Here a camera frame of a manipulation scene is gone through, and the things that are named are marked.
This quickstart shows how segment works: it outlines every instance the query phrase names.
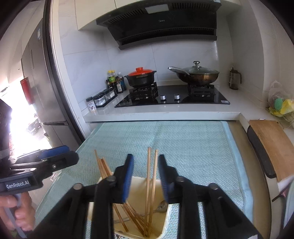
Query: cutting board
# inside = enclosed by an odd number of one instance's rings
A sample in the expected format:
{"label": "cutting board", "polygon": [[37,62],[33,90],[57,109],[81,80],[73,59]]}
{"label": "cutting board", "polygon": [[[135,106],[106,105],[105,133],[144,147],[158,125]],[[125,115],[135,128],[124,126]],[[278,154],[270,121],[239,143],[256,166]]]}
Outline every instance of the cutting board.
{"label": "cutting board", "polygon": [[278,122],[250,120],[250,126],[265,148],[275,169],[277,180],[294,175],[294,146]]}

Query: black range hood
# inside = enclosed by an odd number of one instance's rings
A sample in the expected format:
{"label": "black range hood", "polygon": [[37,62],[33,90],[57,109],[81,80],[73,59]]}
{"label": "black range hood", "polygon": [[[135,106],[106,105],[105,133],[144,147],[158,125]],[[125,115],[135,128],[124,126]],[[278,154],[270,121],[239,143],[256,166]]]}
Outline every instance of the black range hood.
{"label": "black range hood", "polygon": [[121,50],[178,39],[215,41],[219,0],[144,0],[96,19],[108,28]]}

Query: refrigerator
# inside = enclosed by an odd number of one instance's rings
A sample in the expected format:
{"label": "refrigerator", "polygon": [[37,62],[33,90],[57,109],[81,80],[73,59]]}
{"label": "refrigerator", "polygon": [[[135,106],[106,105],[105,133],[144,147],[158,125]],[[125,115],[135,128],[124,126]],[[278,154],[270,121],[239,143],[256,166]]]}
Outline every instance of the refrigerator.
{"label": "refrigerator", "polygon": [[28,79],[33,106],[51,146],[67,145],[70,150],[76,151],[84,139],[75,125],[76,122],[66,110],[68,106],[60,96],[56,79],[50,75],[50,64],[46,62],[48,51],[45,33],[42,28],[43,19],[34,30],[22,55],[23,75]]}

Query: human hand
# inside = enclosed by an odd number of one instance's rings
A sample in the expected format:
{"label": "human hand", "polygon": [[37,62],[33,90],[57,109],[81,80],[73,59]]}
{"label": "human hand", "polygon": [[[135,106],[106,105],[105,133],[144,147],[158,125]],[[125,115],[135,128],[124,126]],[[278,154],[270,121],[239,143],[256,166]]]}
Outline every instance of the human hand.
{"label": "human hand", "polygon": [[[17,206],[17,200],[14,196],[0,196],[0,218],[9,230],[15,227],[6,215],[4,208],[13,208]],[[35,210],[32,207],[32,199],[28,192],[21,194],[21,206],[15,210],[16,224],[23,231],[31,231],[35,225]]]}

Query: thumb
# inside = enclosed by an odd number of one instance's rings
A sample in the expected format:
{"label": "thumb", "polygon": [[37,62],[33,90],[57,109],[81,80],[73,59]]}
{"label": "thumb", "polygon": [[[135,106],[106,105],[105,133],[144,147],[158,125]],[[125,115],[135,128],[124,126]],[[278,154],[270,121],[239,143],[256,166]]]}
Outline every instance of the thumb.
{"label": "thumb", "polygon": [[17,200],[14,196],[0,196],[0,207],[13,208],[17,206]]}

